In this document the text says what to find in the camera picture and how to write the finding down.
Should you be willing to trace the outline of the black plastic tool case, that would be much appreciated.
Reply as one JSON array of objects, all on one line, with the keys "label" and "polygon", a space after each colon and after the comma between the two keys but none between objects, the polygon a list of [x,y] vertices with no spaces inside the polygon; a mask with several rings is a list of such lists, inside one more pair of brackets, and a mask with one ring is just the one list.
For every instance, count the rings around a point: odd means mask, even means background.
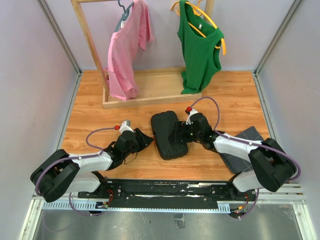
[{"label": "black plastic tool case", "polygon": [[172,145],[168,137],[178,122],[176,113],[172,110],[156,113],[151,117],[151,129],[160,157],[163,160],[173,160],[184,157],[188,153],[187,144]]}]

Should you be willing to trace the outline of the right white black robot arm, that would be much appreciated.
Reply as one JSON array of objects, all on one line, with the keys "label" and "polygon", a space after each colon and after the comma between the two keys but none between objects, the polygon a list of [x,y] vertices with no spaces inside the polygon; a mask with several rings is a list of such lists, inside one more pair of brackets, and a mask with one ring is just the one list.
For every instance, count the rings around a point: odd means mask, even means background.
[{"label": "right white black robot arm", "polygon": [[226,193],[232,200],[240,199],[251,189],[276,192],[301,174],[297,162],[274,139],[257,141],[229,135],[212,128],[202,113],[190,114],[186,121],[176,121],[168,132],[168,139],[175,144],[199,143],[208,151],[249,162],[250,171],[242,171],[230,179]]}]

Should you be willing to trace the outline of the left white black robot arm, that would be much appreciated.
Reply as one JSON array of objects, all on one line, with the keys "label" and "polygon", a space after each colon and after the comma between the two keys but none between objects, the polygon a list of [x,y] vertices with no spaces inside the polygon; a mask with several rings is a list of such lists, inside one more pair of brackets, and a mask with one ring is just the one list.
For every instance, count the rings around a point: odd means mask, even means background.
[{"label": "left white black robot arm", "polygon": [[69,154],[64,149],[56,150],[30,176],[38,196],[51,203],[64,194],[88,192],[96,198],[107,193],[105,178],[100,171],[113,170],[125,163],[131,154],[138,154],[154,141],[140,129],[119,125],[111,128],[120,131],[116,141],[91,154]]}]

